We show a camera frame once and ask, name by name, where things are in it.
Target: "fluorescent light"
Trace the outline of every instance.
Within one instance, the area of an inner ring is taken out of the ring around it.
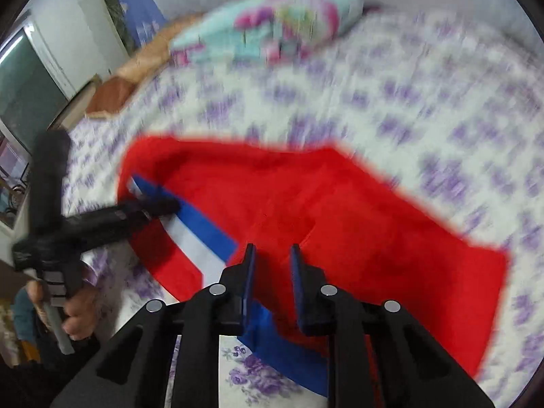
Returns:
[[[24,35],[21,35],[18,39],[16,39],[13,44],[7,48],[7,50],[4,52],[2,57],[0,57],[0,64],[6,59],[6,57],[10,54],[10,52],[15,49],[15,47],[22,41]]]

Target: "silver screw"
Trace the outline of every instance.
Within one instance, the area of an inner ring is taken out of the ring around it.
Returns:
[[[321,293],[325,296],[334,296],[338,293],[338,289],[334,285],[323,285],[321,287]]]
[[[155,313],[163,307],[163,303],[159,299],[153,299],[145,305],[145,309],[150,313]]]
[[[227,289],[223,284],[214,284],[209,288],[209,292],[214,296],[219,296],[220,294],[225,293],[225,291],[227,291]]]
[[[387,301],[384,304],[385,309],[390,313],[396,313],[401,309],[401,304],[396,301]]]

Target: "red cloth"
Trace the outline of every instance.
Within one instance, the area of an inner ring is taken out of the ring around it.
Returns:
[[[188,201],[239,244],[257,246],[254,296],[275,315],[280,334],[325,351],[325,340],[297,329],[289,248],[356,298],[395,299],[472,376],[488,344],[505,253],[471,247],[397,196],[361,164],[333,148],[274,152],[246,144],[148,137],[128,151],[119,199],[139,175]],[[172,242],[154,223],[132,239],[151,274],[186,300]]]

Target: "bed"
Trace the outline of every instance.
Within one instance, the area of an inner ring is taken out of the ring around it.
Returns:
[[[544,68],[496,30],[449,12],[366,14],[310,59],[169,66],[116,118],[71,132],[63,212],[115,202],[119,162],[141,134],[287,148],[335,140],[476,242],[512,256],[477,377],[508,407],[544,356]],[[85,254],[109,338],[153,298],[175,299],[130,246]],[[237,339],[220,344],[221,406],[326,406]]]

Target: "hand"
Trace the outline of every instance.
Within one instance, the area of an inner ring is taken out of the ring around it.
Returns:
[[[37,280],[31,280],[27,283],[27,293],[36,308],[40,320],[48,329],[51,329],[43,310],[44,290],[42,284]],[[63,322],[63,328],[72,340],[86,339],[94,331],[96,327],[95,298],[97,294],[97,289],[85,282],[81,290],[64,304],[64,312],[68,318]]]

